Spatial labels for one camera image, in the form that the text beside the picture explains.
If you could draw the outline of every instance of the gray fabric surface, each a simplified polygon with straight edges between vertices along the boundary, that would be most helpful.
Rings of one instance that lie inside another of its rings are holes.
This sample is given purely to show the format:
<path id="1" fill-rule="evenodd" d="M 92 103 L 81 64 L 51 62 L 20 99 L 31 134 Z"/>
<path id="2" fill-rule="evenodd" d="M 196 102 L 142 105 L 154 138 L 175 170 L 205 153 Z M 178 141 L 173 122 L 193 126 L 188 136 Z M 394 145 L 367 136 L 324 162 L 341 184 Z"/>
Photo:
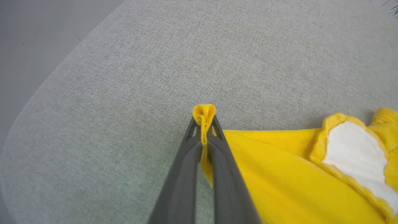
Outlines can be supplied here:
<path id="1" fill-rule="evenodd" d="M 145 223 L 191 110 L 225 129 L 398 110 L 398 24 L 367 1 L 127 0 L 58 66 L 1 155 L 18 223 Z M 197 222 L 212 223 L 200 175 Z"/>

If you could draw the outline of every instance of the yellow cloth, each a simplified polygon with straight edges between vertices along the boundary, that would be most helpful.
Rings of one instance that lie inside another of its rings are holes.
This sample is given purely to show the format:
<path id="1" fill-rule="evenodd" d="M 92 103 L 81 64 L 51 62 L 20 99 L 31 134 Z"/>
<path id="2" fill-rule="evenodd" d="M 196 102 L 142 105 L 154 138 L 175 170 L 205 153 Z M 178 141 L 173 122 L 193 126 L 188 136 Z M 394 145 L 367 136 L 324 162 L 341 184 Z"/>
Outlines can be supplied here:
<path id="1" fill-rule="evenodd" d="M 206 130 L 214 113 L 213 105 L 198 105 L 193 110 L 195 120 L 205 124 Z M 388 160 L 386 183 L 398 192 L 398 113 L 393 110 L 378 109 L 367 128 L 356 118 L 335 114 L 319 129 L 223 131 L 264 223 L 398 224 L 386 202 L 320 163 L 328 130 L 345 120 L 354 121 L 378 140 Z M 202 138 L 203 143 L 205 149 L 207 141 Z M 207 148 L 202 170 L 212 184 L 206 153 Z"/>

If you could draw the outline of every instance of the yellow garment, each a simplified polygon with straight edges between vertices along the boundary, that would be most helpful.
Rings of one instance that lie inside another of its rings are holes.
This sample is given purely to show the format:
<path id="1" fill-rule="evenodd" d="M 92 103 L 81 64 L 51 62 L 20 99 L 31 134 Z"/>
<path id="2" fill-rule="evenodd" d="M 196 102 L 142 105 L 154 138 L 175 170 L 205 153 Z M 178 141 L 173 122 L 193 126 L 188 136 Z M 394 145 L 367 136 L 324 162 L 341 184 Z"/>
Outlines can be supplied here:
<path id="1" fill-rule="evenodd" d="M 214 113 L 213 105 L 200 105 L 193 110 L 195 120 L 200 125 L 206 124 L 207 130 Z M 398 150 L 395 150 L 398 148 L 398 113 L 393 110 L 378 109 L 368 128 L 356 118 L 335 114 L 319 129 L 224 130 L 264 223 L 398 224 L 398 218 L 386 202 L 357 186 L 358 183 L 339 170 L 321 163 L 328 131 L 347 119 L 378 140 L 388 160 L 384 170 L 386 183 L 398 192 Z M 212 183 L 212 167 L 206 153 L 207 150 L 203 150 L 202 170 Z"/>

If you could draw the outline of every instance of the white fabric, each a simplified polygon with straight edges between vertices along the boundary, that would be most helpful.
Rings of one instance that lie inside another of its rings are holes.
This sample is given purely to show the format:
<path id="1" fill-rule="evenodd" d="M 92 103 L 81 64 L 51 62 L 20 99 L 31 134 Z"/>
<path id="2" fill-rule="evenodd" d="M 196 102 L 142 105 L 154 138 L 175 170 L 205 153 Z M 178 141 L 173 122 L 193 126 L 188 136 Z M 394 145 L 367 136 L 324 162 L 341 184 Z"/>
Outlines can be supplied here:
<path id="1" fill-rule="evenodd" d="M 363 128 L 344 122 L 330 130 L 322 162 L 353 177 L 376 197 L 384 199 L 397 214 L 398 194 L 386 184 L 384 152 L 377 140 Z"/>

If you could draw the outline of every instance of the gray floor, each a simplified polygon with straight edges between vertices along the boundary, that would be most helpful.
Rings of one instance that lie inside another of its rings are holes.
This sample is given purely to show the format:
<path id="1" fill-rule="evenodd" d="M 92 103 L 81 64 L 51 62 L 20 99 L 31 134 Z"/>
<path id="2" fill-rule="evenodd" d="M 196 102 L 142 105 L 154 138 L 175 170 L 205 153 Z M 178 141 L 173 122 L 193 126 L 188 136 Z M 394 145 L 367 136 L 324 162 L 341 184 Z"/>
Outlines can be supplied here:
<path id="1" fill-rule="evenodd" d="M 123 1 L 0 0 L 0 153 L 37 88 Z M 0 200 L 0 223 L 15 223 Z"/>

